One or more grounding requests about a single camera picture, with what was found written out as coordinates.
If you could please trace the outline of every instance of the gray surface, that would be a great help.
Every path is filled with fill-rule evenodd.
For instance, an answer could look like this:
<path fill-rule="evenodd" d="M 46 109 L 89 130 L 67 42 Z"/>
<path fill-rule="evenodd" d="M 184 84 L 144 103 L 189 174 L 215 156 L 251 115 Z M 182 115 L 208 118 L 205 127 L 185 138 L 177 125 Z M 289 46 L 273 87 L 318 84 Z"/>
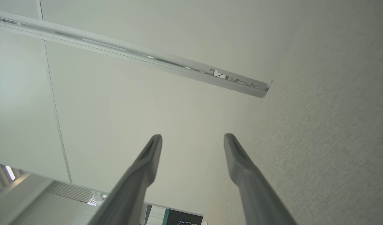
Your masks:
<path fill-rule="evenodd" d="M 383 224 L 383 1 L 313 4 L 273 79 L 244 149 L 296 222 Z M 230 178 L 203 221 L 245 223 Z"/>

